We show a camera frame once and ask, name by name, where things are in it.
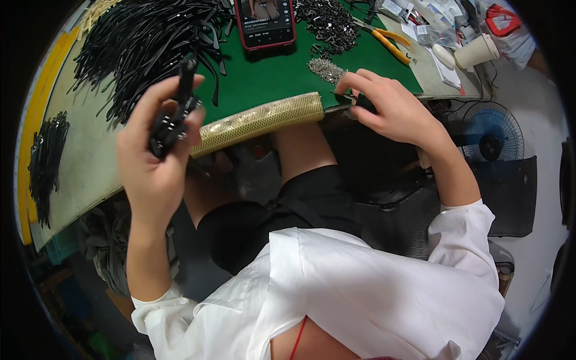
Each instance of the phone screen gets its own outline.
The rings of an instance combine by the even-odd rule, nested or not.
[[[294,40],[290,0],[235,0],[247,48]]]

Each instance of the gold mesh cushion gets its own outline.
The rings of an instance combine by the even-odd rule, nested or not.
[[[317,92],[260,105],[200,128],[202,144],[190,151],[194,159],[268,132],[322,120],[324,111]]]

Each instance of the smartphone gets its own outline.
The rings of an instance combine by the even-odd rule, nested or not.
[[[292,0],[234,0],[242,46],[255,50],[296,40]]]

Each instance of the person's left hand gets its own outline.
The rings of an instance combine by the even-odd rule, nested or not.
[[[194,88],[204,76],[194,75]],[[140,98],[126,127],[118,134],[118,167],[132,210],[132,225],[162,234],[184,195],[186,166],[193,146],[200,145],[200,127],[206,111],[192,111],[184,123],[187,136],[176,141],[170,153],[160,160],[149,150],[150,128],[162,108],[168,114],[176,109],[170,100],[176,95],[179,78],[172,77],[150,88]]]

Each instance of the orange-handled pliers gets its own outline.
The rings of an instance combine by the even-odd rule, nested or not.
[[[404,46],[410,46],[410,41],[406,40],[406,38],[404,36],[399,35],[399,34],[394,33],[394,32],[391,32],[391,31],[386,31],[386,30],[383,30],[380,28],[375,28],[371,25],[366,24],[365,22],[358,20],[358,19],[354,20],[354,23],[356,25],[360,26],[361,28],[363,28],[364,30],[367,30],[368,32],[370,32],[372,34],[372,36],[374,36],[376,39],[378,39],[378,41],[380,41],[382,43],[382,45],[384,45],[384,47],[386,49],[388,49],[388,51],[390,51],[392,53],[392,55],[394,55],[396,57],[396,59],[400,60],[404,64],[410,63],[410,59],[408,59],[406,57],[406,55],[402,54],[402,52],[400,50],[398,50],[398,48],[395,47],[390,42],[390,40],[387,39],[387,37],[389,37],[390,39],[393,39],[394,41],[397,41]]]

